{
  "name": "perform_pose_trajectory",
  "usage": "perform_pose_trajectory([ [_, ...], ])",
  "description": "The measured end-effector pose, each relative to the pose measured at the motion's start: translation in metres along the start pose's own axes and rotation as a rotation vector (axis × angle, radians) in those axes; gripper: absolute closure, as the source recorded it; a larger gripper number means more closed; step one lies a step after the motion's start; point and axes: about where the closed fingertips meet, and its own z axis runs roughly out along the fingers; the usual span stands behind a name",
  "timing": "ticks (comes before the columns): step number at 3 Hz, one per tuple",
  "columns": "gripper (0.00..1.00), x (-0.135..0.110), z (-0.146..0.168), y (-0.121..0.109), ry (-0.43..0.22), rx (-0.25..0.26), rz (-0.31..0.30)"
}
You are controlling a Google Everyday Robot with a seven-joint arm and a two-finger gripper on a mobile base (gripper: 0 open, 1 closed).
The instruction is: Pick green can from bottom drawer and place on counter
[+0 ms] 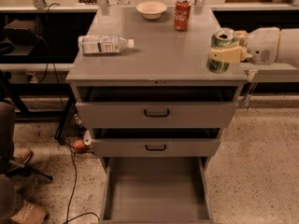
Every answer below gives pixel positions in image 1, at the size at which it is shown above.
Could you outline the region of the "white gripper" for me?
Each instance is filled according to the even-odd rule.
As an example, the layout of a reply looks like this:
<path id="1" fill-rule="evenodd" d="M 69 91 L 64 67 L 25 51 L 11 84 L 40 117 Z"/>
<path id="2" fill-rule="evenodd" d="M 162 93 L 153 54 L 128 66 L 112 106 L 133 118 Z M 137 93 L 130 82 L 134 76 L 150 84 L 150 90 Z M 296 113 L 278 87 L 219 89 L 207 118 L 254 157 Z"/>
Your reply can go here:
<path id="1" fill-rule="evenodd" d="M 249 34 L 244 30 L 234 31 L 240 46 L 231 48 L 210 48 L 208 57 L 224 63 L 240 63 L 247 59 L 249 63 L 269 65 L 278 55 L 280 30 L 277 27 L 256 29 Z"/>

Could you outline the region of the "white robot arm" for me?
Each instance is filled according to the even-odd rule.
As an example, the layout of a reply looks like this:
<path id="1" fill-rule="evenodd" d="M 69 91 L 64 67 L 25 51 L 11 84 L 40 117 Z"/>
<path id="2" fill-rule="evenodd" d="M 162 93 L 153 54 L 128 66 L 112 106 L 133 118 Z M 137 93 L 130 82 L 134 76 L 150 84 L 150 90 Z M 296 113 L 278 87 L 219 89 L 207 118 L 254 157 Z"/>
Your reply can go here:
<path id="1" fill-rule="evenodd" d="M 221 28 L 211 37 L 208 62 L 213 67 L 247 61 L 258 65 L 298 64 L 299 29 L 262 27 L 248 33 Z"/>

